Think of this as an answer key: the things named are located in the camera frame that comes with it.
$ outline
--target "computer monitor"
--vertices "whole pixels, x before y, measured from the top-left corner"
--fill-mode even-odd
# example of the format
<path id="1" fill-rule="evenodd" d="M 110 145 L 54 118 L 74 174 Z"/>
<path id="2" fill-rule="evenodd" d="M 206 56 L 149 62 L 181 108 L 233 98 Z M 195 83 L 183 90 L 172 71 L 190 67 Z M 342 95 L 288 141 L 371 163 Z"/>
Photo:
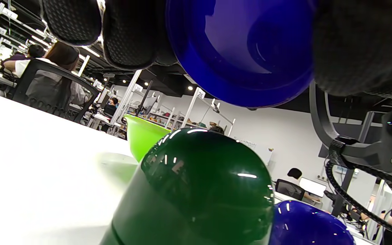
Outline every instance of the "computer monitor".
<path id="1" fill-rule="evenodd" d="M 299 186 L 305 191 L 310 192 L 318 197 L 323 197 L 324 191 L 326 190 L 326 185 L 317 183 L 306 178 L 300 178 Z"/>

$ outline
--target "bowl rim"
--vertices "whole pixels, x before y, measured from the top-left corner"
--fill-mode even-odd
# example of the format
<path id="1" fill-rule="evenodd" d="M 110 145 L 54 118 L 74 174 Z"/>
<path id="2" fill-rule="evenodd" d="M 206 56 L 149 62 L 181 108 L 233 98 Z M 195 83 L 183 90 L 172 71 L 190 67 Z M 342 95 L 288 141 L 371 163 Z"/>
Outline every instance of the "bowl rim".
<path id="1" fill-rule="evenodd" d="M 255 90 L 232 85 L 218 76 L 191 45 L 185 24 L 183 0 L 167 0 L 165 15 L 168 37 L 179 64 L 199 86 L 215 98 L 240 107 L 275 107 L 299 96 L 313 80 L 313 67 L 310 65 L 301 76 L 283 87 Z"/>

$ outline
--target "white wall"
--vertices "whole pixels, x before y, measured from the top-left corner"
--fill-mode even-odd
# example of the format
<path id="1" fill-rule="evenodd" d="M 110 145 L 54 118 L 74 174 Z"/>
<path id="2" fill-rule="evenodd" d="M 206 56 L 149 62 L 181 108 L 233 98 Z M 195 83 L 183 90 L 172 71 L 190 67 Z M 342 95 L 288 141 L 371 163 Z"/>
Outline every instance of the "white wall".
<path id="1" fill-rule="evenodd" d="M 176 107 L 185 114 L 190 105 L 191 96 L 182 98 L 165 96 L 162 104 L 167 107 Z M 202 121 L 208 125 L 210 121 L 218 122 L 221 126 L 227 123 L 218 114 L 209 110 L 203 102 L 196 100 L 189 119 L 196 123 Z M 250 111 L 226 102 L 220 103 L 220 111 L 229 119 L 236 118 L 231 137 L 242 138 L 256 143 L 259 147 L 257 153 L 263 158 L 264 150 L 274 148 L 269 163 L 269 171 L 274 180 L 283 177 L 287 172 L 296 167 L 303 173 L 303 177 L 317 180 L 323 167 L 323 158 L 318 157 L 321 141 L 317 137 L 309 113 L 301 113 L 277 108 L 263 108 Z M 348 120 L 349 124 L 361 124 L 360 121 Z M 375 184 L 375 177 L 360 171 L 350 184 L 348 193 L 361 204 L 366 205 Z"/>

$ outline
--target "black mesh chair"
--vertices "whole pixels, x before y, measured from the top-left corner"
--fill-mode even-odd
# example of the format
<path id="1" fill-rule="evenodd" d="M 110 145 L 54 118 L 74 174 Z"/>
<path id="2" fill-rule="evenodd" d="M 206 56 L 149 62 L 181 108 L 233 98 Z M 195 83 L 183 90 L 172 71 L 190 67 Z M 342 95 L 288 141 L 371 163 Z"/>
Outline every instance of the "black mesh chair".
<path id="1" fill-rule="evenodd" d="M 20 77 L 13 101 L 80 123 L 98 94 L 89 82 L 70 71 L 34 59 Z"/>
<path id="2" fill-rule="evenodd" d="M 275 191 L 297 200 L 302 200 L 305 195 L 302 187 L 280 179 L 277 180 Z"/>

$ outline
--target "woman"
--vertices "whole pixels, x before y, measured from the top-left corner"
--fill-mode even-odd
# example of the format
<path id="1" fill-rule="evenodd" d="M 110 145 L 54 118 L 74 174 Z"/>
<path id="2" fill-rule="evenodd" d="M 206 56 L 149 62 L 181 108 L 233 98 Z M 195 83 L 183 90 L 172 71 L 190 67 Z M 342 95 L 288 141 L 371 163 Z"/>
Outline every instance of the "woman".
<path id="1" fill-rule="evenodd" d="M 79 52 L 72 46 L 57 42 L 43 58 L 37 59 L 73 71 L 78 64 Z M 5 61 L 3 65 L 16 76 L 21 77 L 29 62 L 30 60 Z M 81 85 L 48 71 L 37 71 L 26 95 L 29 98 L 40 99 L 45 104 L 59 107 L 67 107 L 69 103 L 83 104 L 88 100 Z"/>

